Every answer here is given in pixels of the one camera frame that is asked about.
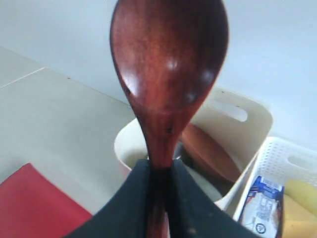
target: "dark red wooden spoon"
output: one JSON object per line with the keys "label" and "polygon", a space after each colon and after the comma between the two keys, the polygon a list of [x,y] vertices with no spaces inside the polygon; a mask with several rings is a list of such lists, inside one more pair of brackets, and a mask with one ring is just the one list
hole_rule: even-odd
{"label": "dark red wooden spoon", "polygon": [[[153,171],[172,164],[176,142],[211,90],[228,44],[221,0],[119,0],[110,46],[124,93],[141,125]],[[163,185],[149,219],[162,227]],[[148,236],[160,237],[149,231]]]}

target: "white plastic basket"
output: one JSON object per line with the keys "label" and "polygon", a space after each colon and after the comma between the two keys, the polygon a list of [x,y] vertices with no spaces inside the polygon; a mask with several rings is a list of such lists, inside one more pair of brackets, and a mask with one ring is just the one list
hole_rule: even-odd
{"label": "white plastic basket", "polygon": [[249,189],[258,176],[264,176],[282,185],[285,185],[290,179],[297,179],[317,187],[317,151],[278,137],[268,137],[259,151],[233,215],[234,220],[239,220]]}
{"label": "white plastic basket", "polygon": [[[214,138],[242,172],[230,191],[215,202],[221,209],[226,209],[272,127],[272,116],[264,106],[249,98],[214,88],[192,123]],[[136,119],[119,132],[114,141],[114,152],[124,178],[136,161],[146,156],[146,143]]]}

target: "wooden utensil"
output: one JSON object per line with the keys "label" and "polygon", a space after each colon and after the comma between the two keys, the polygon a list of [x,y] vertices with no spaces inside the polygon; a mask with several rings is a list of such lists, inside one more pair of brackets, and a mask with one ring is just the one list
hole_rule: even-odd
{"label": "wooden utensil", "polygon": [[190,123],[180,140],[188,154],[209,176],[236,182],[241,174],[238,167],[211,136]]}
{"label": "wooden utensil", "polygon": [[115,7],[111,54],[153,170],[148,237],[163,235],[164,170],[172,164],[181,132],[214,84],[227,44],[220,0],[119,0]]}

